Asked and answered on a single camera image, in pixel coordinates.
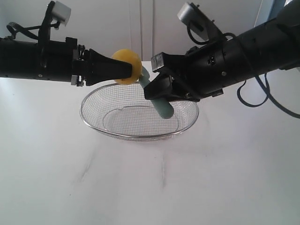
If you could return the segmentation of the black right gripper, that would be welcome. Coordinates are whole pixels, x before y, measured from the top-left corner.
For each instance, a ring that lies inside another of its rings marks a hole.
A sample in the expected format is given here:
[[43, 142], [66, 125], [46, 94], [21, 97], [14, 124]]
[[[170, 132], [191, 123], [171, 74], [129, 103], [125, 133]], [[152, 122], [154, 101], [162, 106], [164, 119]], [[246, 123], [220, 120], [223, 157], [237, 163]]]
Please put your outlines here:
[[185, 55], [161, 52], [151, 58], [152, 80], [143, 88], [146, 100], [199, 102], [223, 88], [254, 77], [245, 52], [235, 39], [193, 47]]

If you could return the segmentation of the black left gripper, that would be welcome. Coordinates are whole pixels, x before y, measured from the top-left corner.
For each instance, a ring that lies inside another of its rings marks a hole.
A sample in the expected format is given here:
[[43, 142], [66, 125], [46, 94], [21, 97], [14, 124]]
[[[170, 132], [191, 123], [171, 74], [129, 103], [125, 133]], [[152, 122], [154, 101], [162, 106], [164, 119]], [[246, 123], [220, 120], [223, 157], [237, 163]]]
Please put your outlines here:
[[108, 58], [79, 45], [76, 38], [49, 41], [40, 54], [39, 74], [45, 80], [92, 86], [100, 82], [130, 78], [130, 63]]

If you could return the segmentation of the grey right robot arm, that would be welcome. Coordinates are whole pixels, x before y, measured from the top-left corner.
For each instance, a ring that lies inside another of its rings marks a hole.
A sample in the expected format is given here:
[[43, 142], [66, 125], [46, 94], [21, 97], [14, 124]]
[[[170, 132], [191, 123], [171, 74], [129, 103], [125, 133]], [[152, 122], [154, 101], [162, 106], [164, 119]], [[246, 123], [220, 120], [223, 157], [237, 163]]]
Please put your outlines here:
[[235, 39], [225, 34], [197, 5], [185, 3], [178, 18], [203, 42], [184, 55], [152, 57], [157, 77], [143, 90], [147, 100], [198, 102], [223, 94], [223, 88], [255, 75], [300, 65], [300, 3], [291, 1], [277, 17]]

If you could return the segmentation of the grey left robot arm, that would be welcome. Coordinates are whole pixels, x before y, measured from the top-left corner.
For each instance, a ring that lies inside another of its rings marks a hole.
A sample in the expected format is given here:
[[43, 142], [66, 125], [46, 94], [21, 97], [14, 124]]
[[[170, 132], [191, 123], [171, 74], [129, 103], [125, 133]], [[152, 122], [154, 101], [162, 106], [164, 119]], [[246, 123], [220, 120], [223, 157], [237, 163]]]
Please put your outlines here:
[[130, 78], [130, 63], [86, 50], [77, 39], [39, 43], [0, 40], [0, 76], [3, 78], [34, 79], [68, 82], [75, 86]]

